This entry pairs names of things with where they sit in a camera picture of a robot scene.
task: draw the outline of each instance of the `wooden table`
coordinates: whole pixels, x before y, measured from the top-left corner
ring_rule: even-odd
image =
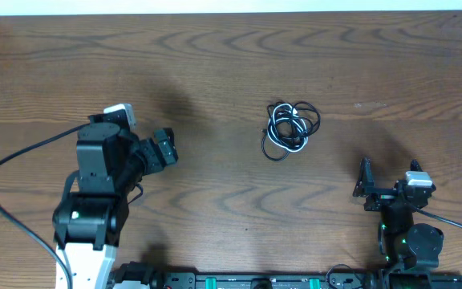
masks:
[[[274,163],[261,130],[281,99],[322,127]],[[379,215],[352,197],[365,156],[384,185],[417,158],[438,188],[426,210],[462,222],[462,12],[0,17],[0,158],[121,102],[141,137],[172,127],[180,160],[144,179],[116,267],[378,268]],[[75,136],[28,153],[1,167],[0,202],[53,244],[76,168]],[[415,221],[462,274],[462,230]],[[54,269],[0,216],[0,287],[53,287]]]

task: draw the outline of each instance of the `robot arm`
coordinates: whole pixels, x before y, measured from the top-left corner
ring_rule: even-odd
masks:
[[[53,214],[56,252],[77,288],[105,288],[116,258],[120,231],[128,218],[129,193],[142,176],[158,173],[177,162],[170,128],[140,140],[132,132],[136,120],[130,104],[117,104],[104,114],[89,116],[90,124],[78,132],[79,171],[66,180],[62,201]],[[79,192],[71,193],[78,179]],[[56,289],[67,288],[59,265]]]

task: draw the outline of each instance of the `white backdrop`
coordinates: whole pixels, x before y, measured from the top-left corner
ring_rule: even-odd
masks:
[[[0,16],[365,10],[462,10],[462,0],[0,0]]]

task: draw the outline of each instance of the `wood grain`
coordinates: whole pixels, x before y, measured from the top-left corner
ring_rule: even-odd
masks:
[[[311,102],[322,127],[273,163],[261,130],[280,99]],[[144,179],[116,266],[379,267],[379,216],[351,196],[364,156],[387,185],[418,158],[427,209],[462,222],[462,12],[0,18],[0,158],[119,102],[142,137],[172,127],[180,161]],[[28,153],[1,167],[0,202],[52,241],[75,168],[75,136]],[[462,231],[415,217],[462,274]],[[0,287],[53,287],[54,268],[0,217]]]

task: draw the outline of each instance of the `tangled cord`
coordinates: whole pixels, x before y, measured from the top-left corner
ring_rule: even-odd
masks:
[[[265,157],[271,161],[282,161],[290,153],[296,153],[304,149],[308,143],[309,136],[316,133],[320,128],[320,113],[318,113],[317,108],[306,101],[299,101],[293,105],[279,101],[276,104],[267,106],[266,111],[269,113],[269,123],[267,128],[263,130],[265,135],[261,140],[261,150]],[[302,111],[315,114],[317,120],[313,122],[308,117],[300,116],[299,112]],[[278,130],[280,124],[288,124],[291,127],[290,134],[281,134]],[[275,145],[285,150],[282,157],[274,158],[266,153],[265,139],[267,136]]]

